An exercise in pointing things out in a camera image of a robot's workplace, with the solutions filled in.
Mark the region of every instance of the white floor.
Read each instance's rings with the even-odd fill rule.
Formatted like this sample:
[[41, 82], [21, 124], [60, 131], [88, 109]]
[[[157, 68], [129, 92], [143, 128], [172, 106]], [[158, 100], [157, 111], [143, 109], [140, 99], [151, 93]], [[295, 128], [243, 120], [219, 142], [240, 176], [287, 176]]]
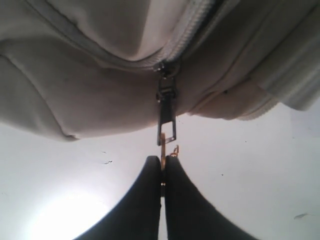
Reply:
[[[283, 105], [248, 122], [181, 116], [179, 159], [202, 194], [255, 237], [318, 240], [319, 122]], [[117, 204], [148, 155], [159, 154], [155, 127], [61, 143], [1, 125], [0, 239], [71, 240]]]

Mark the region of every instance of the zipper slider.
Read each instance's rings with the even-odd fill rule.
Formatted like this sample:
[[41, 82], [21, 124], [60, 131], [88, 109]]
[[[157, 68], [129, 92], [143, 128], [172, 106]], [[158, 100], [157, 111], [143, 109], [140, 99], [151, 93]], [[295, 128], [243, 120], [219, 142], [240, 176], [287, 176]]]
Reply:
[[158, 133], [157, 145], [161, 146], [162, 125], [172, 122], [172, 135], [165, 139], [165, 144], [175, 141], [177, 139], [176, 127], [176, 98], [178, 95], [176, 88], [176, 74], [177, 69], [173, 68], [163, 62], [156, 64], [153, 69], [160, 73], [158, 81], [158, 91], [156, 99], [159, 103], [159, 117], [158, 117]]

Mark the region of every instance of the white bag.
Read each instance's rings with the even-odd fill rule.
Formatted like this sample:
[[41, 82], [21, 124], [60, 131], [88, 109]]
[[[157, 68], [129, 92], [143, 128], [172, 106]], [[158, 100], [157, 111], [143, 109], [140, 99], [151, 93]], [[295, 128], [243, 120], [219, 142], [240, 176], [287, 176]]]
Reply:
[[0, 0], [0, 120], [72, 141], [174, 115], [254, 119], [320, 94], [319, 0]]

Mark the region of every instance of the metal zipper pull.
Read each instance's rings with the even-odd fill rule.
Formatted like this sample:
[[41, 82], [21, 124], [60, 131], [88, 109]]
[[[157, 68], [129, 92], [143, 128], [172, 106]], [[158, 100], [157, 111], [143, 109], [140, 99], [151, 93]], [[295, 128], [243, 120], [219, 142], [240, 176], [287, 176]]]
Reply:
[[156, 99], [159, 103], [157, 145], [161, 146], [163, 124], [172, 122], [172, 135], [165, 139], [165, 143], [167, 144], [177, 139], [175, 105], [178, 93], [175, 76], [179, 69], [172, 68], [172, 65], [169, 66], [163, 62], [156, 64], [153, 69], [155, 72], [160, 73]]

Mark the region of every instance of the zipper teeth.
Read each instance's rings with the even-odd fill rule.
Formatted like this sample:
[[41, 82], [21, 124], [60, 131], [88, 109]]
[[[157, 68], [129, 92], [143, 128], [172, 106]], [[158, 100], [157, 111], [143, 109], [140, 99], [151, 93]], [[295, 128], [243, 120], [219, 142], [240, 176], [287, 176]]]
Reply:
[[197, 38], [195, 42], [192, 43], [190, 48], [188, 49], [185, 57], [191, 55], [198, 47], [207, 39], [209, 34], [216, 28], [216, 26], [220, 23], [220, 21], [228, 15], [231, 10], [233, 10], [238, 4], [240, 0], [224, 0], [217, 9], [213, 18], [209, 22], [208, 26], [201, 32], [200, 36]]
[[182, 55], [183, 51], [191, 42], [201, 23], [206, 18], [214, 4], [215, 1], [213, 0], [203, 0], [201, 3], [199, 3], [199, 6], [195, 10], [195, 13], [191, 15], [191, 19], [189, 18], [189, 23], [186, 26], [186, 29], [183, 31], [182, 36], [179, 38], [179, 42], [165, 58], [167, 62], [173, 62]]
[[159, 62], [172, 62], [178, 59], [192, 40], [200, 24], [207, 16], [214, 0], [191, 0], [180, 22], [176, 25], [170, 40], [156, 53], [139, 61], [119, 58], [97, 45], [92, 39], [83, 36], [79, 29], [46, 1], [23, 0], [52, 29], [68, 42], [88, 53], [99, 61], [113, 64], [123, 70], [152, 69]]

